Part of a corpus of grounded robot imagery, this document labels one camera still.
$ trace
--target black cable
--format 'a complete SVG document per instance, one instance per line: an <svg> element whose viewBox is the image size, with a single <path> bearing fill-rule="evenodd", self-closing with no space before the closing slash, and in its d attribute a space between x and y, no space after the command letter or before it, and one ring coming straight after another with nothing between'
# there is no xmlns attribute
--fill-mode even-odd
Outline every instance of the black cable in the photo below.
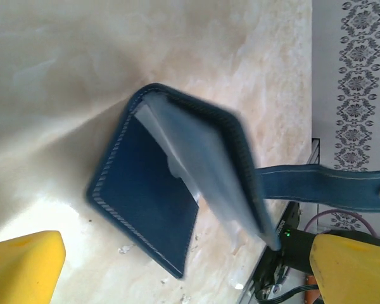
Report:
<svg viewBox="0 0 380 304"><path fill-rule="evenodd" d="M324 301L320 298L317 298L313 304L325 304Z"/></svg>
<svg viewBox="0 0 380 304"><path fill-rule="evenodd" d="M318 285L316 284L310 284L310 285L304 285L304 286L298 286L293 288L292 290L288 291L287 293L282 294L281 296L278 296L277 298L267 300L268 293L271 289L269 289L270 286L263 288L262 290L259 290L256 294L256 299L260 304L279 304L283 303L284 301L290 299L292 296L297 295L298 293L302 293L308 290L315 290L318 289Z"/></svg>

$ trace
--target debris on countertop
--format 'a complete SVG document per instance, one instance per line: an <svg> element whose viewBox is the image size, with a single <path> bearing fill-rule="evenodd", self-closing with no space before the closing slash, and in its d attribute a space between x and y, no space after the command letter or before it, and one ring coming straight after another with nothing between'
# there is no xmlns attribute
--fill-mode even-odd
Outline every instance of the debris on countertop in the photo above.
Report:
<svg viewBox="0 0 380 304"><path fill-rule="evenodd" d="M132 247L134 247L135 244L132 244L132 245L124 245L122 246L121 248L118 249L118 253L121 254L121 255L124 255L126 254L128 251L131 250Z"/></svg>
<svg viewBox="0 0 380 304"><path fill-rule="evenodd" d="M240 284L240 283L236 283L236 285L235 285L235 289L237 289L237 290L242 290L242 289L243 289L243 285Z"/></svg>
<svg viewBox="0 0 380 304"><path fill-rule="evenodd" d="M180 303L181 304L189 304L190 300L191 300L191 297L190 296L186 296L186 294L184 293L182 295L182 297L180 298Z"/></svg>

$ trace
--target beige marble countertop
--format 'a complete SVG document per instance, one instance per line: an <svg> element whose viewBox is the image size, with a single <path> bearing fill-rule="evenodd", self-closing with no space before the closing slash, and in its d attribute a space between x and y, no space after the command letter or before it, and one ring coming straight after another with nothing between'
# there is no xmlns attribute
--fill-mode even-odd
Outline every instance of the beige marble countertop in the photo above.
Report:
<svg viewBox="0 0 380 304"><path fill-rule="evenodd" d="M176 281L85 202L127 98L150 82L238 111L263 166L303 162L311 1L0 2L0 241L61 232L52 303L234 303L263 250L231 253L201 202ZM268 206L278 220L284 204Z"/></svg>

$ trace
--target yellow foam block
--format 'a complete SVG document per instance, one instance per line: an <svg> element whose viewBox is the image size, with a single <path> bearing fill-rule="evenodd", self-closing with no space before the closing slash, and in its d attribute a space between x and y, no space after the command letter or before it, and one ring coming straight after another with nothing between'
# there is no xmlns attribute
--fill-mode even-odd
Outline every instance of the yellow foam block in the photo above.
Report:
<svg viewBox="0 0 380 304"><path fill-rule="evenodd" d="M0 304L49 303L65 256L58 231L0 242Z"/></svg>
<svg viewBox="0 0 380 304"><path fill-rule="evenodd" d="M325 304L380 303L379 246L321 234L310 264Z"/></svg>

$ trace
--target blue leather wallet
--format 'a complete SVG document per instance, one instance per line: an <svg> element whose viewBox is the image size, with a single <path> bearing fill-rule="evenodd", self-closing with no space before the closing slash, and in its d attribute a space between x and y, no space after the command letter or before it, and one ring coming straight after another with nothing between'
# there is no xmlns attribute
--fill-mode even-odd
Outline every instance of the blue leather wallet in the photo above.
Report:
<svg viewBox="0 0 380 304"><path fill-rule="evenodd" d="M255 168L234 114L161 84L137 91L87 199L174 277L184 275L198 194L225 221L280 249L264 199L380 212L380 172Z"/></svg>

